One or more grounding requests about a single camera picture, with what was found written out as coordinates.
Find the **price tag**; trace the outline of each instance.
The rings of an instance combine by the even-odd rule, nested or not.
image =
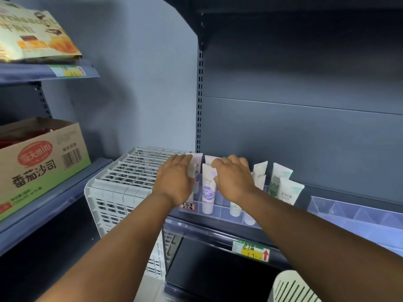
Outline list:
[[[179,207],[180,208],[185,208],[185,209],[191,210],[191,211],[196,210],[196,204],[195,203],[183,203]]]
[[[49,65],[57,77],[82,77],[87,74],[79,65]]]
[[[248,243],[243,240],[234,240],[232,243],[232,252],[242,254],[244,256],[261,260],[262,262],[269,261],[270,250],[260,245]]]

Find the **white plastic basket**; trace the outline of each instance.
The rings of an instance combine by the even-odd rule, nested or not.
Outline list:
[[[159,166],[175,153],[184,152],[135,147],[87,183],[84,194],[101,237],[151,193]],[[165,280],[166,254],[173,240],[165,241],[161,231],[145,275]]]
[[[268,302],[321,302],[321,300],[295,270],[286,270],[276,277]]]

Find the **snack bag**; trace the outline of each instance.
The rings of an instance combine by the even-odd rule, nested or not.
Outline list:
[[[47,11],[0,0],[0,61],[72,61],[81,56]]]

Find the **clear acrylic box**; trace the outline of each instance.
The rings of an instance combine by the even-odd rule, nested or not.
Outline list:
[[[266,191],[266,192],[268,191],[267,186],[264,187],[264,191]],[[202,202],[201,181],[200,181],[200,186],[199,186],[199,192],[197,194],[195,194],[193,204],[194,204],[195,210],[189,210],[187,208],[179,207],[179,211],[185,212],[185,213],[203,215],[203,216],[207,216],[210,218],[215,218],[215,219],[219,219],[219,220],[229,221],[231,223],[245,225],[247,227],[261,229],[261,227],[257,223],[255,223],[254,225],[248,225],[248,224],[244,223],[243,215],[245,214],[245,211],[241,211],[241,215],[239,215],[238,217],[232,216],[229,213],[230,202],[227,199],[225,199],[218,190],[216,191],[216,196],[214,198],[214,204],[203,203]],[[213,206],[212,213],[211,214],[203,213],[203,205]]]
[[[312,196],[308,212],[403,256],[403,214]]]

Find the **cardboard box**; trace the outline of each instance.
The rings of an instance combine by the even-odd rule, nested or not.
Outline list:
[[[46,134],[0,149],[0,221],[91,164],[78,123],[32,118],[0,126],[0,140]]]

